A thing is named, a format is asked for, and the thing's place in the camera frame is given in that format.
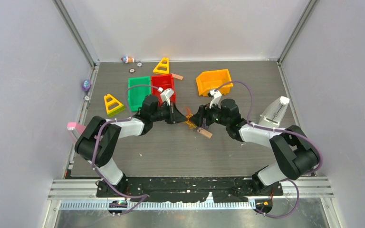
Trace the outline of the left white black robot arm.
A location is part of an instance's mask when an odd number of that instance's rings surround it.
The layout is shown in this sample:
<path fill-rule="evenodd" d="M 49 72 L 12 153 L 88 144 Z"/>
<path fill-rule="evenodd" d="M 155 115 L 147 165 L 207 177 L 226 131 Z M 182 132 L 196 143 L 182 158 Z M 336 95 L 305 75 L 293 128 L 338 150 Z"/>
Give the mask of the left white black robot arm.
<path fill-rule="evenodd" d="M 158 97 L 148 95 L 138 112 L 125 121 L 106 120 L 94 116 L 75 143 L 74 150 L 90 162 L 98 171 L 108 190 L 116 197 L 123 196 L 127 189 L 126 175 L 116 165 L 113 153 L 117 141 L 129 136 L 148 133 L 154 122 L 178 124 L 187 121 L 174 102 L 160 103 Z"/>

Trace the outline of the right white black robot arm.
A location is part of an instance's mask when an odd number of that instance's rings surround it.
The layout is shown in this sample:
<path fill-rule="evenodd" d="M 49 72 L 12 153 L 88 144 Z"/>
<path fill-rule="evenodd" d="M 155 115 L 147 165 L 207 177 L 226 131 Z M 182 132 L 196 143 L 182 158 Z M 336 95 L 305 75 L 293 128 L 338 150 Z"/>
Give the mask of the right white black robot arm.
<path fill-rule="evenodd" d="M 233 99 L 224 99 L 220 105 L 200 105 L 198 112 L 190 117 L 198 127 L 220 124 L 230 138 L 245 143 L 255 143 L 270 148 L 275 163 L 252 175 L 252 188 L 259 195 L 266 194 L 271 185 L 282 180 L 297 180 L 318 166 L 319 152 L 297 125 L 272 129 L 242 118 Z"/>

